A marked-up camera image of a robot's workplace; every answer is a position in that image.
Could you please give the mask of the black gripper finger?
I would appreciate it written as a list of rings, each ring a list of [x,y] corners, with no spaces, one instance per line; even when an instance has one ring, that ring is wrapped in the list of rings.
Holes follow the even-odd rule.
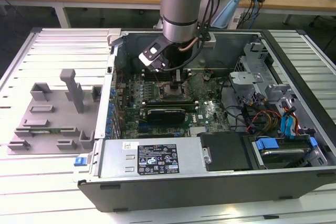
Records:
[[[172,77],[172,80],[170,82],[170,89],[173,91],[176,91],[178,90],[178,88],[181,86],[181,83],[182,83],[180,69],[173,70],[171,77]]]

